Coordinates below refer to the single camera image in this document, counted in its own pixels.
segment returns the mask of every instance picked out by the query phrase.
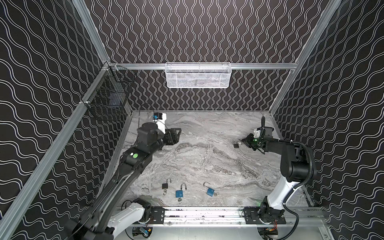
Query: patterned wallpaper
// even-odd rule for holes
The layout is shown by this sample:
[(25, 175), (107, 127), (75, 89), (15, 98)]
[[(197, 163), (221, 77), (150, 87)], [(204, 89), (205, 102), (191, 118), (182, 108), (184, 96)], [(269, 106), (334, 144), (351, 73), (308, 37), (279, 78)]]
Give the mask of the patterned wallpaper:
[(12, 239), (59, 239), (69, 218), (79, 218), (96, 198), (124, 121), (83, 117)]
[(384, 1), (344, 0), (275, 118), (314, 149), (336, 240), (384, 239)]
[(102, 66), (70, 0), (0, 0), (0, 218)]
[(115, 63), (291, 63), (327, 0), (86, 0)]
[[(121, 67), (116, 75), (131, 76)], [(136, 72), (128, 101), (133, 109), (268, 110), (289, 70), (234, 70), (228, 88), (168, 88), (164, 71)]]

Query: metal mesh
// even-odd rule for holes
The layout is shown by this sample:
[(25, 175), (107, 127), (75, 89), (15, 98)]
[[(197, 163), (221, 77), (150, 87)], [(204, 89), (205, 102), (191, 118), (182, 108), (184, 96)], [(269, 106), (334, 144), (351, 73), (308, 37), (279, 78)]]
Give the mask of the metal mesh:
[(166, 63), (169, 88), (227, 88), (230, 63)]
[(126, 89), (129, 83), (105, 75), (86, 106), (97, 120), (121, 120), (127, 101)]

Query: gray marble surface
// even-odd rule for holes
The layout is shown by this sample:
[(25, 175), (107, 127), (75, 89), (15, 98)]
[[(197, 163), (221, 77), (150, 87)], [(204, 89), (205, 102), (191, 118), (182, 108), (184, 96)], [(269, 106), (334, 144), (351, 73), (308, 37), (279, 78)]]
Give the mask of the gray marble surface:
[[(152, 120), (153, 112), (134, 112), (122, 153), (137, 137), (137, 126)], [(168, 128), (180, 127), (180, 141), (165, 146), (131, 185), (123, 200), (140, 197), (161, 206), (259, 206), (280, 179), (280, 155), (261, 154), (233, 141), (246, 137), (261, 125), (273, 126), (263, 112), (167, 112)], [(166, 195), (162, 183), (172, 179)], [(203, 182), (211, 183), (218, 196), (206, 194)], [(175, 191), (185, 183), (182, 203)], [(308, 206), (301, 190), (289, 200), (290, 206)]]

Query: padlock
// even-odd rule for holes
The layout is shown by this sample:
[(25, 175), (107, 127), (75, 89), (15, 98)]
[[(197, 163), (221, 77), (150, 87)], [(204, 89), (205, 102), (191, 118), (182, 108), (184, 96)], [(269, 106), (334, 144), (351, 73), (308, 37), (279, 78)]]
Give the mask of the padlock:
[(168, 179), (169, 179), (169, 182), (172, 183), (172, 180), (170, 178), (167, 178), (167, 183), (163, 183), (162, 187), (164, 189), (164, 192), (163, 192), (163, 195), (166, 195), (167, 194), (167, 189), (168, 189)]
[(203, 183), (203, 186), (206, 187), (208, 190), (207, 190), (207, 194), (210, 195), (211, 197), (213, 197), (213, 195), (217, 196), (218, 195), (218, 192), (215, 192), (215, 190), (213, 190), (212, 188), (210, 187), (207, 187), (205, 184), (209, 184), (211, 185), (209, 182), (204, 182)]
[(185, 190), (187, 190), (186, 184), (181, 184), (180, 190), (176, 190), (176, 197), (178, 198), (178, 202), (181, 203), (181, 198), (183, 197), (183, 185), (185, 186)]

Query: padlock shackle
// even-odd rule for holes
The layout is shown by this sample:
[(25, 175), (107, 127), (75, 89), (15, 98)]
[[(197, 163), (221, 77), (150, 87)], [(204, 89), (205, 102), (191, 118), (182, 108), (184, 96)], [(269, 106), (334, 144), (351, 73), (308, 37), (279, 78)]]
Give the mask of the padlock shackle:
[(209, 185), (211, 185), (211, 184), (210, 184), (209, 182), (204, 182), (204, 183), (203, 183), (203, 186), (206, 187), (207, 189), (209, 189), (209, 187), (207, 187), (207, 186), (205, 185), (206, 183), (209, 184)]

